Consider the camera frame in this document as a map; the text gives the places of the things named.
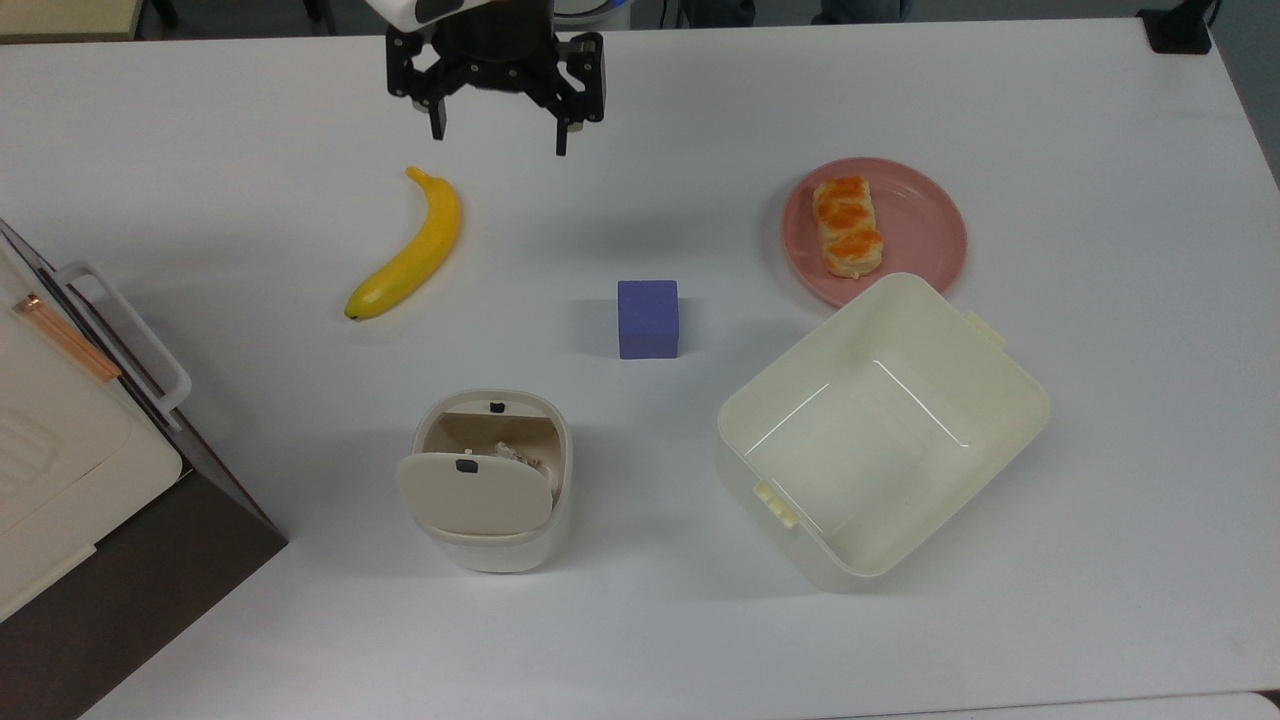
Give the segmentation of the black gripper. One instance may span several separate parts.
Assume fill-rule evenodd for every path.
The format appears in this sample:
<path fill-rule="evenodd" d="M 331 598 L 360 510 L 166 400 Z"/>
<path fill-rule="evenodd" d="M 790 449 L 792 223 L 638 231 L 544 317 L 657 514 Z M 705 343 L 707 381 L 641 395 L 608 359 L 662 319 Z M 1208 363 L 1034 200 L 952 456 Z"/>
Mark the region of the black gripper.
<path fill-rule="evenodd" d="M 387 88 L 428 115 L 434 140 L 445 137 L 445 97 L 466 85 L 535 101 L 556 97 L 559 158 L 567 155 L 571 133 L 605 119 L 600 32 L 558 40 L 549 12 L 461 12 L 435 23 L 431 46 L 438 61 L 422 70 L 415 60 L 426 44 L 420 31 L 387 28 Z"/>

